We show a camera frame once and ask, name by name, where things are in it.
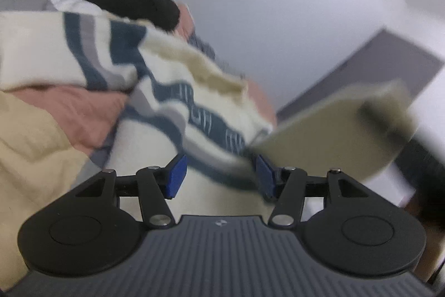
metal screw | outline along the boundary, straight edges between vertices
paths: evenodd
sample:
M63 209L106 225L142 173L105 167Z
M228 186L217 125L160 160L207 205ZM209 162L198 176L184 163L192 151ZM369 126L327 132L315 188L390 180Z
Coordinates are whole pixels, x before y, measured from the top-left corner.
M281 227L286 227L294 223L294 218L287 214L277 214L272 218L272 223Z
M148 221L158 227L164 227L170 224L171 218L165 214L155 214L152 215Z

beige cloth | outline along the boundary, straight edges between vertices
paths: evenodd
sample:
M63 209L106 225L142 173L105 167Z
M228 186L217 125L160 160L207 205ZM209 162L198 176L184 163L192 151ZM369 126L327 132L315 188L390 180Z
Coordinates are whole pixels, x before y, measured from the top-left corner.
M17 247L22 223L66 193L88 157L46 111L0 92L0 288L26 272Z
M364 181L387 166L402 147L389 142L358 116L365 100L378 104L393 127L404 129L405 134L414 133L414 123L407 114L410 97L402 84L357 84L296 115L254 149L277 166L296 166L313 176L341 168Z

gray panel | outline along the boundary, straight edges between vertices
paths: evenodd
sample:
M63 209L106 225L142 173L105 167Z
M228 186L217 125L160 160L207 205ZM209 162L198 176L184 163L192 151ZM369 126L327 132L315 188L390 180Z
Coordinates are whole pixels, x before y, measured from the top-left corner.
M8 295L426 297L433 293L411 273L370 280L333 272L312 260L294 234L270 229L260 217L183 216L170 230L148 233L136 253L106 272L66 279L31 272Z
M400 79L415 97L442 66L443 62L427 51L381 31L331 74L278 111L278 120L283 121L357 82L379 83Z

striped blanket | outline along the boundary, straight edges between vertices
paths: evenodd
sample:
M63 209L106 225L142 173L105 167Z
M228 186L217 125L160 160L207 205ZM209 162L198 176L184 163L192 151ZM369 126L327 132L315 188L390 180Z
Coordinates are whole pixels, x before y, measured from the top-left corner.
M270 211L243 157L270 124L244 81L182 40L90 15L1 12L0 59L1 288L26 273L21 223L104 166L129 175L184 152L187 176L169 201L176 218ZM76 121L85 117L91 127ZM121 207L140 218L132 198Z

gray ribbed panel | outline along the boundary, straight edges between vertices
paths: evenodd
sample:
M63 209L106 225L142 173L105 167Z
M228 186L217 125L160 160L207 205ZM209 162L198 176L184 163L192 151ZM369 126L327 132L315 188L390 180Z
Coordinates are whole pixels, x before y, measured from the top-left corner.
M219 226L218 221L227 223ZM410 273L361 280L336 273L306 253L288 231L259 217L184 216L150 232L117 267L85 278L31 272L12 297L418 297L433 293Z

